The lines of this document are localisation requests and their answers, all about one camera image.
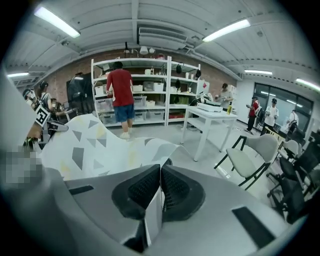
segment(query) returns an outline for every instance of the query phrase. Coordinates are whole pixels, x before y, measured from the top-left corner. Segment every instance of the blue shorts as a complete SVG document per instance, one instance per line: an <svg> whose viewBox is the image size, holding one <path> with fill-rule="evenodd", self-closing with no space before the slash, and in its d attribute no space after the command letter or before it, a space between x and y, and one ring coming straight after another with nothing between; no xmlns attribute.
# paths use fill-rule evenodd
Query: blue shorts
<svg viewBox="0 0 320 256"><path fill-rule="evenodd" d="M114 106L115 120L117 122L126 122L128 119L135 117L134 105Z"/></svg>

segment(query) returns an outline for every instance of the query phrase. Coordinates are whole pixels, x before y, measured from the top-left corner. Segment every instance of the brick wall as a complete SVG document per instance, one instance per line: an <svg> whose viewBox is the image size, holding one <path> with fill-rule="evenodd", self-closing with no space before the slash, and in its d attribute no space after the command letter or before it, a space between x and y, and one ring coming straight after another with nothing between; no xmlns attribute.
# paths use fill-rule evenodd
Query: brick wall
<svg viewBox="0 0 320 256"><path fill-rule="evenodd" d="M186 63L193 66L198 66L201 64L201 78L210 83L209 91L212 95L219 93L223 83L230 85L237 85L235 79L220 71L219 69L201 62L197 59L193 59L180 54L175 54L168 52L167 55L172 56L172 60L175 62ZM135 58L136 53L133 55L127 54L127 58ZM71 80L76 73L83 72L84 74L91 72L91 59L94 62L100 62L105 60L112 60L117 57L124 58L123 50L113 50L107 51L99 54L94 54L89 57L84 57L80 60L72 62L56 72L49 75L45 80L49 83L47 92L51 94L53 98L56 98L59 102L63 103L67 101L67 87L66 82ZM100 69L98 67L94 68L95 78L100 75Z"/></svg>

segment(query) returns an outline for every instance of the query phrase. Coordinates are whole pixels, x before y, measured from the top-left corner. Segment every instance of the fluorescent light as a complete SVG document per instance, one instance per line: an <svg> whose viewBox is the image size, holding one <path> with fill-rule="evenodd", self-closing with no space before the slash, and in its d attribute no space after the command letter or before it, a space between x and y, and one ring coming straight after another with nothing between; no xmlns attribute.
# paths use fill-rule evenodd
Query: fluorescent light
<svg viewBox="0 0 320 256"><path fill-rule="evenodd" d="M306 86L309 86L309 87L311 87L312 89L315 89L316 91L320 92L320 87L319 87L318 85L316 85L316 84L313 84L313 83L311 83L311 82L302 80L302 79L300 79L300 78L296 79L295 81L297 81L297 82L299 82L299 83L301 83L301 84L304 84L304 85L306 85Z"/></svg>
<svg viewBox="0 0 320 256"><path fill-rule="evenodd" d="M257 74L266 74L266 75L272 75L272 72L270 71L262 71L262 70L245 70L246 73L257 73Z"/></svg>
<svg viewBox="0 0 320 256"><path fill-rule="evenodd" d="M80 33L78 31L76 31L74 28L69 26L62 19L60 19L58 16L56 16L44 7L40 7L39 9L37 9L34 15L45 20L46 22L51 23L58 29L67 33L70 37L77 38L78 36L80 36Z"/></svg>
<svg viewBox="0 0 320 256"><path fill-rule="evenodd" d="M273 97L276 97L275 94L272 94L272 93L267 93L266 91L261 91L262 94L266 94L266 95L270 95L270 96L273 96Z"/></svg>
<svg viewBox="0 0 320 256"><path fill-rule="evenodd" d="M292 104L294 104L294 105L296 105L296 104L297 104L297 103L295 103L294 101L289 100L289 99L287 99L286 101L287 101L287 102L289 102L289 103L292 103Z"/></svg>
<svg viewBox="0 0 320 256"><path fill-rule="evenodd" d="M216 38L219 38L221 36L224 36L226 34L229 34L231 32L234 32L234 31L237 31L237 30L240 30L240 29L244 29L244 28L247 28L247 27L250 27L250 23L247 19L244 19L244 20L241 20L241 21L238 21L236 23L233 23L229 26L226 26L210 35L208 35L207 37L205 37L202 41L204 42L210 42Z"/></svg>
<svg viewBox="0 0 320 256"><path fill-rule="evenodd" d="M25 73L8 74L7 77L8 78L15 78L15 77L24 77L24 76L27 76L27 75L29 75L29 73L25 72Z"/></svg>

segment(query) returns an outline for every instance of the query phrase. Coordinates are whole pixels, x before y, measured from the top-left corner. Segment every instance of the white sneaker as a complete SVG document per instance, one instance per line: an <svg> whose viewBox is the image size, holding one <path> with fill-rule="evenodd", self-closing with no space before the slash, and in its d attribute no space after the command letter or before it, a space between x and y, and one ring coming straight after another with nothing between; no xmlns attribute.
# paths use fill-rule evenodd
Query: white sneaker
<svg viewBox="0 0 320 256"><path fill-rule="evenodd" d="M129 140L130 139L130 135L128 132L123 132L120 137L120 139L123 139L123 140Z"/></svg>

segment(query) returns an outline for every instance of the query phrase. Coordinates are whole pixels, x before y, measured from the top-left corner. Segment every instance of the window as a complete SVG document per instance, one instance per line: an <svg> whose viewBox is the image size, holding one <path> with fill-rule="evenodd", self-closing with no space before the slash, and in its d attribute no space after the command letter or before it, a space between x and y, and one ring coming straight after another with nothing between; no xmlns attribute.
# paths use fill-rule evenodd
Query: window
<svg viewBox="0 0 320 256"><path fill-rule="evenodd" d="M255 84L254 96L258 97L263 110L266 110L267 106L271 106L273 98L277 100L276 107L279 110L279 117L275 123L281 127L282 131L286 130L287 120L289 120L292 110L296 110L298 114L298 128L304 132L307 130L313 108L312 101L287 90L261 83Z"/></svg>

